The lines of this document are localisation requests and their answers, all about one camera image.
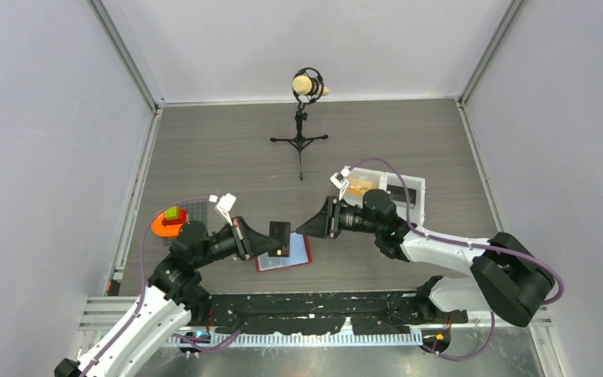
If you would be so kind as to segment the orange credit card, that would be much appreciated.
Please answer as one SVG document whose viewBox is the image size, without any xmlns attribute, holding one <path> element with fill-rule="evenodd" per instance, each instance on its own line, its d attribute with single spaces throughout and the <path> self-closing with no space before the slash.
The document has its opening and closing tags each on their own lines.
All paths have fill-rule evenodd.
<svg viewBox="0 0 603 377">
<path fill-rule="evenodd" d="M 362 197 L 366 192 L 372 189 L 379 188 L 379 181 L 369 181 L 360 179 L 349 179 L 349 186 L 346 194 L 351 196 Z"/>
</svg>

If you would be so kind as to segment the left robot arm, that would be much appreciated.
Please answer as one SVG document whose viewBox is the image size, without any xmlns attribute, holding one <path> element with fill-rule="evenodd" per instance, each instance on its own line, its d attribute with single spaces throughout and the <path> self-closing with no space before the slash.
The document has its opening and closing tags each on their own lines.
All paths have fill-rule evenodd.
<svg viewBox="0 0 603 377">
<path fill-rule="evenodd" d="M 63 359 L 55 376 L 134 376 L 186 324 L 202 324 L 212 308 L 200 268 L 227 257 L 249 261 L 280 247 L 238 216 L 208 233 L 201 221 L 184 223 L 169 254 L 154 268 L 135 303 L 78 360 Z"/>
</svg>

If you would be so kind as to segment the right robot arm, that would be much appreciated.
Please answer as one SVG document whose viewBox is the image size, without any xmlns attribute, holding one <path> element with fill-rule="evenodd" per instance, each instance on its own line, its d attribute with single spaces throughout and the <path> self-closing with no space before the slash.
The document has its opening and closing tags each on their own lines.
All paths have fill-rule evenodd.
<svg viewBox="0 0 603 377">
<path fill-rule="evenodd" d="M 472 276 L 472 283 L 440 278 L 418 299 L 418 315 L 431 323 L 454 310 L 490 309 L 509 324 L 526 327 L 540 306 L 565 292 L 558 274 L 509 233 L 471 240 L 430 232 L 409 217 L 400 217 L 396 204 L 381 189 L 366 192 L 361 205 L 328 196 L 319 212 L 296 231 L 320 239 L 334 239 L 343 231 L 369 233 L 388 258 Z"/>
</svg>

